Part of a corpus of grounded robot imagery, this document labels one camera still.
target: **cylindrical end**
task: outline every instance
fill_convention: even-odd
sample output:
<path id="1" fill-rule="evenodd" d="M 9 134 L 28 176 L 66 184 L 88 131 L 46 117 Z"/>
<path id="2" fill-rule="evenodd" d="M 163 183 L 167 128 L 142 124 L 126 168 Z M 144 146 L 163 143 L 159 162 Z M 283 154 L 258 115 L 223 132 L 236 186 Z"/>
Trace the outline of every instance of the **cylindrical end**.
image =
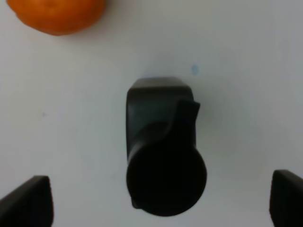
<path id="1" fill-rule="evenodd" d="M 161 141 L 129 160 L 126 178 L 138 207 L 157 216 L 174 216 L 196 204 L 206 175 L 204 161 L 193 146 Z"/>

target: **black plastic part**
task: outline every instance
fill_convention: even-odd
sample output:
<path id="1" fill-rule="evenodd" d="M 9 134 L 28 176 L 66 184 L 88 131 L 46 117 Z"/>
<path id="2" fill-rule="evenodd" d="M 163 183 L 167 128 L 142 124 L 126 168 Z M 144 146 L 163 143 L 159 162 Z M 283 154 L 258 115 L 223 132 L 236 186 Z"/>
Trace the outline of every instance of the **black plastic part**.
<path id="1" fill-rule="evenodd" d="M 126 180 L 135 208 L 174 216 L 201 197 L 207 173 L 196 150 L 199 107 L 177 78 L 141 79 L 129 90 Z"/>
<path id="2" fill-rule="evenodd" d="M 0 227 L 50 227 L 53 199 L 47 176 L 34 176 L 0 200 Z"/>
<path id="3" fill-rule="evenodd" d="M 288 170 L 276 170 L 269 211 L 275 227 L 303 227 L 303 179 Z"/>

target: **white surface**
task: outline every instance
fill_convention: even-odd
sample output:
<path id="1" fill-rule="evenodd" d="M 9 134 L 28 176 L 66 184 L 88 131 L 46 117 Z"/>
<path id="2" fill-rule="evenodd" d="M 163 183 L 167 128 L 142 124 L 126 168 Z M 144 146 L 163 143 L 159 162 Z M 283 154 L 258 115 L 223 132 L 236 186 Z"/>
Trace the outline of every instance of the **white surface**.
<path id="1" fill-rule="evenodd" d="M 0 197 L 49 175 L 55 227 L 272 226 L 273 171 L 303 176 L 303 2 L 109 1 L 65 37 L 0 2 Z M 134 210 L 126 188 L 125 99 L 143 76 L 182 77 L 202 104 L 206 190 L 173 218 Z"/>

